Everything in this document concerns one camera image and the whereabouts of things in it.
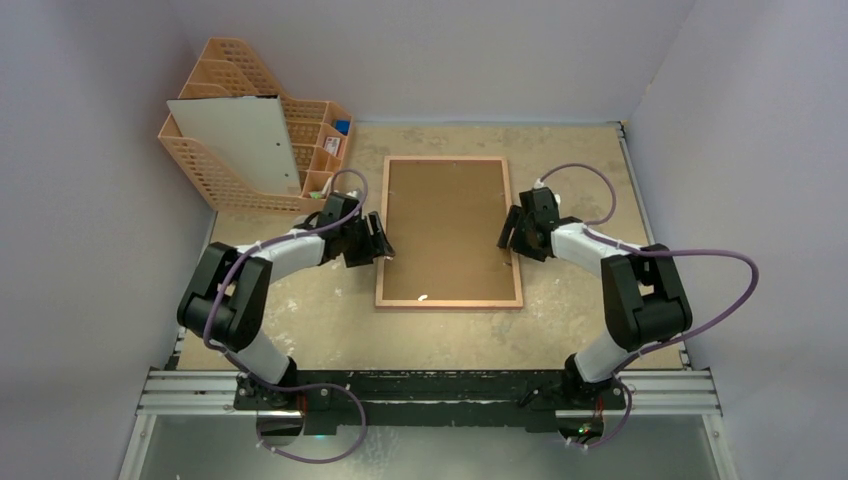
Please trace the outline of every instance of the robotic arm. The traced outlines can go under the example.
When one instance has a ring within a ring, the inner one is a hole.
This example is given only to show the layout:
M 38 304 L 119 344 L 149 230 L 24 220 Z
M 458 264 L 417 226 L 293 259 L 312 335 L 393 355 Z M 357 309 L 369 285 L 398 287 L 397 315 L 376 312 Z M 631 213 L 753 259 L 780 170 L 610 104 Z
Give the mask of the robotic arm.
M 225 347 L 232 358 L 265 382 L 293 386 L 297 373 L 294 360 L 277 350 L 261 329 L 271 283 L 298 270 L 323 265 L 339 255 L 344 256 L 347 267 L 370 265 L 377 257 L 394 256 L 377 212 L 369 213 L 367 220 L 354 216 L 318 235 L 297 237 L 344 218 L 358 202 L 355 195 L 330 194 L 321 212 L 289 231 L 294 239 L 252 255 L 239 270 L 234 289 L 224 297 L 213 319 L 212 342 Z M 177 311 L 181 326 L 203 337 L 219 285 L 241 253 L 251 247 L 213 243 L 206 248 Z
M 649 258 L 622 250 L 621 245 L 644 251 L 668 250 L 618 243 L 607 245 L 587 235 L 610 237 L 589 230 L 580 219 L 559 217 L 559 202 L 547 187 L 519 194 L 498 246 L 544 262 L 548 257 L 577 264 L 603 283 L 606 328 L 588 347 L 565 362 L 563 388 L 567 394 L 587 397 L 609 385 L 615 369 L 634 352 L 688 330 L 692 312 L 674 260 Z M 639 286 L 653 287 L 642 294 Z

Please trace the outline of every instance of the orange plastic organizer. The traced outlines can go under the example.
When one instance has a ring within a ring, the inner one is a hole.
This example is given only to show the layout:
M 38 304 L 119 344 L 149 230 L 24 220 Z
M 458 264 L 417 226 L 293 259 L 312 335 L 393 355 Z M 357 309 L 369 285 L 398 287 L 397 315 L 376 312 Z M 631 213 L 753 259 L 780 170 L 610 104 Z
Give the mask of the orange plastic organizer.
M 172 115 L 159 132 L 159 141 L 215 210 L 308 213 L 323 208 L 324 200 L 310 198 L 309 192 L 321 190 L 327 179 L 343 168 L 353 117 L 334 102 L 292 98 L 244 40 L 210 38 L 179 98 L 244 95 L 280 96 L 303 187 L 300 196 L 253 190 L 202 143 L 183 137 Z M 333 128 L 336 120 L 350 122 L 347 135 Z M 324 149 L 327 137 L 341 139 L 337 155 Z

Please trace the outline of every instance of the white board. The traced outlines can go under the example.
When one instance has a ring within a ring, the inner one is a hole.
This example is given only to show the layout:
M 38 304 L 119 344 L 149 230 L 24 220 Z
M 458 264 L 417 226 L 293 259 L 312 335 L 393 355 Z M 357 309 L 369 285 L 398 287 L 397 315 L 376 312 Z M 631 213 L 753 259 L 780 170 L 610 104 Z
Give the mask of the white board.
M 299 195 L 283 107 L 277 97 L 168 100 L 183 136 L 203 143 L 253 189 Z

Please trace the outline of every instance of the gray wall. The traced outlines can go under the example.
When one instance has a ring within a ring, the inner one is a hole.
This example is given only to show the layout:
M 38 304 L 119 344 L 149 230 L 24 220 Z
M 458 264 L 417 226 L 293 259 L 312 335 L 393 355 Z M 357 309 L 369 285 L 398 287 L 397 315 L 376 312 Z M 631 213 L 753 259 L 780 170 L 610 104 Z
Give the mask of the gray wall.
M 117 476 L 210 210 L 156 140 L 193 53 L 166 0 L 0 15 L 0 477 Z
M 196 51 L 248 40 L 367 120 L 628 118 L 694 0 L 172 0 Z
M 848 4 L 699 1 L 632 118 L 656 236 L 750 253 L 749 305 L 690 342 L 710 365 L 742 477 L 848 471 Z M 700 321 L 747 282 L 679 263 Z

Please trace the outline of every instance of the tabletop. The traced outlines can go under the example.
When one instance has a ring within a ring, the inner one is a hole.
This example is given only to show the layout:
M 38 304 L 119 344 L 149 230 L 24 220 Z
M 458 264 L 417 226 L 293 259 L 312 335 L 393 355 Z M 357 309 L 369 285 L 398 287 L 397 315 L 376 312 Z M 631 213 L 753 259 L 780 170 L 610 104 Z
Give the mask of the tabletop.
M 540 175 L 582 162 L 612 180 L 618 207 L 597 229 L 646 244 L 645 228 L 614 126 L 357 126 L 347 166 L 368 179 L 366 212 L 380 209 L 387 155 L 492 155 L 507 159 L 513 202 Z M 346 180 L 355 187 L 356 178 Z M 562 196 L 562 215 L 603 217 L 604 183 L 581 169 L 554 174 L 547 185 Z M 218 214 L 212 241 L 230 245 L 279 236 L 296 215 Z M 546 369 L 591 342 L 604 328 L 601 282 L 579 267 L 521 258 L 525 305 L 519 311 L 384 311 L 374 307 L 376 268 L 347 269 L 341 258 L 271 285 L 263 329 L 304 369 Z M 681 368 L 670 347 L 632 368 Z M 192 334 L 178 369 L 232 369 Z

